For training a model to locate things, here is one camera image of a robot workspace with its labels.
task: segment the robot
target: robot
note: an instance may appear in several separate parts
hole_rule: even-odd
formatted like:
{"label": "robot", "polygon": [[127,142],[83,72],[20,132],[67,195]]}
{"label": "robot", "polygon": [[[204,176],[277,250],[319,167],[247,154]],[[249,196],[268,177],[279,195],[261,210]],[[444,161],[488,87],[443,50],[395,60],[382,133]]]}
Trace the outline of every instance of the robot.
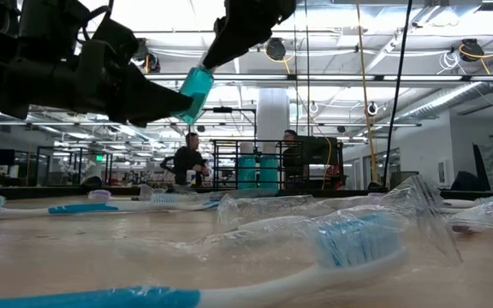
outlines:
{"label": "robot", "polygon": [[[225,0],[226,16],[215,22],[217,37],[205,68],[267,41],[271,28],[295,11],[296,1]],[[145,127],[187,110],[190,97],[151,83],[131,62],[142,39],[111,19],[113,2],[91,12],[79,0],[22,0],[19,11],[16,0],[0,0],[0,111],[26,120],[34,104]],[[99,15],[104,19],[90,37],[86,24]]]}

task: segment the desk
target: desk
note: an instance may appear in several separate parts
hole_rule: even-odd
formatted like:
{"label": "desk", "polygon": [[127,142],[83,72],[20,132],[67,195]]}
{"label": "desk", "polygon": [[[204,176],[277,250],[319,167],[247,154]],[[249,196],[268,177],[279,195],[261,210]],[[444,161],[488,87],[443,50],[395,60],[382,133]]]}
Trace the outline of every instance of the desk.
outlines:
{"label": "desk", "polygon": [[[61,203],[62,199],[36,199]],[[162,258],[152,249],[158,240],[189,241],[216,232],[216,212],[86,215],[0,221],[0,298],[86,291],[141,283],[175,287],[223,287],[254,283],[231,258],[199,267],[193,260]],[[398,275],[371,287],[282,307],[347,308],[493,308],[493,232],[461,236],[465,262],[455,269],[409,264]],[[413,264],[425,255],[417,252]],[[275,277],[292,269],[284,259],[252,266],[257,275]]]}

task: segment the exposed ceiling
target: exposed ceiling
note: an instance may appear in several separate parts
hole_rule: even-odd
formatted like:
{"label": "exposed ceiling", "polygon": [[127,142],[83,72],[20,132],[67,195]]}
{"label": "exposed ceiling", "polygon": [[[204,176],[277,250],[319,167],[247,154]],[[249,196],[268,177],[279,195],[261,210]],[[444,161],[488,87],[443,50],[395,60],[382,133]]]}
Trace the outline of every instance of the exposed ceiling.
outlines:
{"label": "exposed ceiling", "polygon": [[[107,4],[106,0],[82,0],[89,8]],[[364,28],[365,66],[368,74],[396,75],[401,50],[402,27],[406,13],[406,1],[398,4],[394,0],[363,1],[361,24]],[[406,58],[403,74],[414,75],[456,75],[482,74],[480,62],[458,61],[457,49],[462,39],[477,39],[486,55],[493,54],[493,10],[487,10],[488,1],[450,0],[450,6],[426,6],[432,1],[415,1],[412,22],[420,27],[412,27],[407,34]],[[300,6],[294,17],[275,27],[274,37],[281,38],[287,48],[287,65],[272,62],[264,53],[264,46],[255,46],[250,52],[236,61],[223,65],[218,74],[360,74],[361,63],[358,51],[358,21],[355,1],[316,0],[307,1],[307,15]],[[157,55],[161,63],[161,75],[185,74],[199,60],[214,39],[211,32],[214,20],[224,15],[223,1],[215,0],[115,0],[112,18],[132,28],[139,38],[148,39],[150,51]],[[89,24],[89,31],[96,30],[97,20]],[[486,59],[493,68],[493,57]],[[162,85],[176,89],[181,85],[177,80],[158,80]],[[438,81],[412,81],[403,84],[399,96],[399,109],[416,104],[422,98],[456,84]],[[362,83],[356,81],[316,82],[308,89],[305,84],[293,82],[263,82],[250,80],[237,82],[217,82],[209,96],[206,108],[233,107],[255,109],[260,86],[285,87],[296,103],[296,92],[304,108],[312,108],[313,120],[319,123],[332,123],[321,127],[322,133],[332,137],[363,136],[362,127],[348,127],[346,133],[338,133],[339,124],[364,123],[364,92]],[[390,112],[395,96],[395,83],[372,81],[367,88],[369,101],[377,103],[381,112]],[[481,98],[474,105],[487,104]],[[180,145],[185,126],[171,126],[176,119],[168,119],[152,124],[146,129],[103,124],[103,116],[74,115],[61,111],[36,109],[28,121],[44,123],[40,125],[47,133],[53,133],[70,141],[82,143],[103,140],[106,145],[125,141],[145,142],[161,156],[171,153]],[[0,121],[16,124],[16,120],[0,114]],[[253,118],[249,112],[215,114],[206,112],[200,123],[207,125],[201,133],[204,139],[210,138],[251,138]],[[296,119],[291,125],[296,127]],[[300,116],[300,130],[307,123],[306,112]],[[74,122],[88,125],[76,126]]]}

